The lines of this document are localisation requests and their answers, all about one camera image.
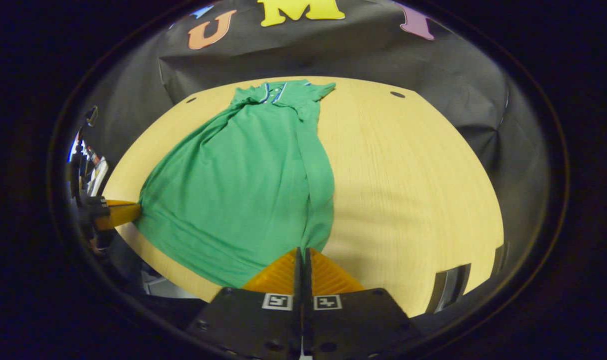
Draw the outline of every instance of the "wooden table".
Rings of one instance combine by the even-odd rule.
[[[228,107],[235,88],[300,79],[337,84],[321,100],[319,115],[319,138],[335,176],[335,219],[322,253],[366,289],[387,289],[409,317],[426,311],[437,272],[471,264],[466,292],[487,280],[503,225],[484,168],[421,96],[377,82],[279,77],[194,93],[132,144],[103,196],[138,201],[157,162]],[[144,261],[186,291],[210,301],[221,289],[152,246],[132,223],[117,230]]]

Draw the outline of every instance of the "green shirt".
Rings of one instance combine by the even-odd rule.
[[[296,247],[321,251],[334,178],[317,137],[334,83],[237,88],[227,109],[179,142],[141,188],[139,231],[203,278],[241,287]]]

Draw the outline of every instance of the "yellow letter m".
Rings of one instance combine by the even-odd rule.
[[[281,16],[281,10],[288,18],[299,20],[304,11],[310,6],[305,16],[311,20],[320,19],[344,19],[346,15],[337,8],[335,0],[257,0],[263,3],[265,19],[261,22],[262,27],[271,27],[286,21],[285,16]]]

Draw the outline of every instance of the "light wood tabletop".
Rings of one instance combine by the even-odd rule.
[[[334,223],[322,253],[366,289],[387,289],[409,317],[426,311],[438,272],[471,264],[465,292],[488,280],[495,250],[503,244],[503,224],[482,164],[421,96],[377,82],[278,77],[194,93],[132,144],[102,195],[138,201],[157,163],[228,107],[235,88],[301,79],[337,84],[321,100],[319,114],[318,135],[335,178]],[[132,223],[117,230],[144,261],[184,290],[210,301],[221,289],[152,246]]]

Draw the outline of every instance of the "blue stripe trim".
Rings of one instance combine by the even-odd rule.
[[[259,101],[259,103],[260,103],[260,104],[265,103],[265,102],[266,102],[266,100],[268,100],[269,96],[270,96],[270,89],[269,89],[268,83],[266,82],[266,83],[265,83],[265,97],[263,98],[263,100],[262,100],[262,101]]]
[[[288,85],[288,83],[286,82],[285,84],[283,84],[283,87],[281,88],[281,91],[279,91],[279,94],[277,96],[275,96],[272,100],[272,103],[274,104],[276,101],[279,100],[279,98],[281,98],[281,94],[284,93],[284,90],[286,89],[286,85]]]

